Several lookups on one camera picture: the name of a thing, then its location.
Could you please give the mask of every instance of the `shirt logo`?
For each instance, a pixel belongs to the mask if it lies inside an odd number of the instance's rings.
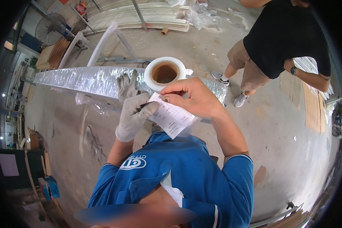
[[[130,169],[140,169],[146,166],[146,160],[140,157],[131,156],[123,164],[119,169],[130,170]]]

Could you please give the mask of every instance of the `hand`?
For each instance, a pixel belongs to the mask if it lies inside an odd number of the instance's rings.
[[[200,117],[218,116],[224,107],[198,77],[177,80],[160,91],[164,102],[177,105]]]
[[[287,59],[284,61],[284,69],[290,73],[290,69],[295,66],[294,60],[292,59]]]
[[[118,98],[120,103],[124,103],[125,99],[134,97],[136,95],[147,93],[147,91],[136,89],[137,83],[137,71],[132,71],[131,81],[129,82],[129,76],[127,74],[121,75],[117,78],[118,84]]]
[[[146,119],[158,110],[160,104],[156,101],[147,103],[149,99],[150,95],[144,93],[124,101],[119,125],[115,130],[115,136],[119,141],[127,143],[134,139]]]

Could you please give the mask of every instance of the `khaki shorts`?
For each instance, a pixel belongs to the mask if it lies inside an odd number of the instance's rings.
[[[243,45],[243,39],[238,41],[227,54],[229,64],[236,70],[244,68],[241,88],[246,91],[256,90],[266,85],[271,79],[249,57]]]

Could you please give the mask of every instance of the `cable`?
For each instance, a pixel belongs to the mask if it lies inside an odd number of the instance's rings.
[[[145,61],[145,62],[142,63],[142,68],[144,68],[144,64],[145,64],[146,62],[148,62],[148,63],[150,64],[150,61]]]

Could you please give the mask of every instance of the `dirty fingernail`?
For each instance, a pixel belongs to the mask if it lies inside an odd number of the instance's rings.
[[[164,102],[169,102],[170,97],[168,97],[168,96],[162,96],[162,97],[161,97],[161,100],[163,100]]]

